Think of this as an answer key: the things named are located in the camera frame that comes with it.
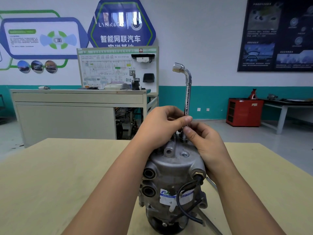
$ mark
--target white table leg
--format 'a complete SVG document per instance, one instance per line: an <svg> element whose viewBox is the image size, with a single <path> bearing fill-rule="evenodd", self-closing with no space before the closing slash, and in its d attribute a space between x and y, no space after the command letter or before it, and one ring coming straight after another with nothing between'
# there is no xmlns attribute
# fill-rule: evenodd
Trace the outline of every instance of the white table leg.
<svg viewBox="0 0 313 235"><path fill-rule="evenodd" d="M283 130L287 109L288 109L287 106L282 106L281 108L276 134L281 134L281 131Z"/></svg>

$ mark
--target red cabinet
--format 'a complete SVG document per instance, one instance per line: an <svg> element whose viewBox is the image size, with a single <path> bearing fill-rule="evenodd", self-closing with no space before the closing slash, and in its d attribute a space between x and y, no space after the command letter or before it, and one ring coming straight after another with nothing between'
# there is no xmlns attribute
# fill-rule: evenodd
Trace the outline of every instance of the red cabinet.
<svg viewBox="0 0 313 235"><path fill-rule="evenodd" d="M259 127L263 103L263 100L230 98L226 123L235 127Z"/></svg>

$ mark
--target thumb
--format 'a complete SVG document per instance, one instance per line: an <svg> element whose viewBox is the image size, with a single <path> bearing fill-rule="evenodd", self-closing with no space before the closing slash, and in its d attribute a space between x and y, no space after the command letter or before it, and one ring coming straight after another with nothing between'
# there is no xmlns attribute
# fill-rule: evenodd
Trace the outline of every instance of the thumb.
<svg viewBox="0 0 313 235"><path fill-rule="evenodd" d="M183 117L175 119L174 121L171 121L171 126L172 126L173 131L176 132L177 130L191 123L192 120L193 118L190 115L185 115Z"/></svg>
<svg viewBox="0 0 313 235"><path fill-rule="evenodd" d="M189 126L185 126L183 128L183 131L187 138L192 142L197 148L200 146L203 138L199 136L193 129L191 129Z"/></svg>

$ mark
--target dark blue poster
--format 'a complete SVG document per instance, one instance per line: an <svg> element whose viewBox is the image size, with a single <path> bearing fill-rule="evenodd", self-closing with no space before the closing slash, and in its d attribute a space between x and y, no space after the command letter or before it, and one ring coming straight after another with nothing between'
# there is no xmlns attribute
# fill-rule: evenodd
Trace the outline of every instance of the dark blue poster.
<svg viewBox="0 0 313 235"><path fill-rule="evenodd" d="M139 0L100 0L88 29L93 47L152 45L155 37Z"/></svg>
<svg viewBox="0 0 313 235"><path fill-rule="evenodd" d="M238 71L313 71L313 0L248 0Z"/></svg>

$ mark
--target teal wall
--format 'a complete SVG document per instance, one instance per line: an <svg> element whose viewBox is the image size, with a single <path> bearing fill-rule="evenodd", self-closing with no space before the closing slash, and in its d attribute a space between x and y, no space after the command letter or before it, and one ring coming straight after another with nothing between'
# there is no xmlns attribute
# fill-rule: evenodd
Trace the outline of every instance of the teal wall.
<svg viewBox="0 0 313 235"><path fill-rule="evenodd" d="M13 117L14 108L10 96L10 89L38 89L39 86L0 85L6 110L0 111L0 116ZM52 89L77 89L81 86L50 86ZM266 98L269 93L279 98L313 98L313 87L274 87L274 86L193 86L189 113L194 119L226 119L228 98L248 97L253 88L257 89L259 98ZM159 86L160 106L174 105L184 108L184 86ZM277 120L280 109L265 106L263 119Z"/></svg>

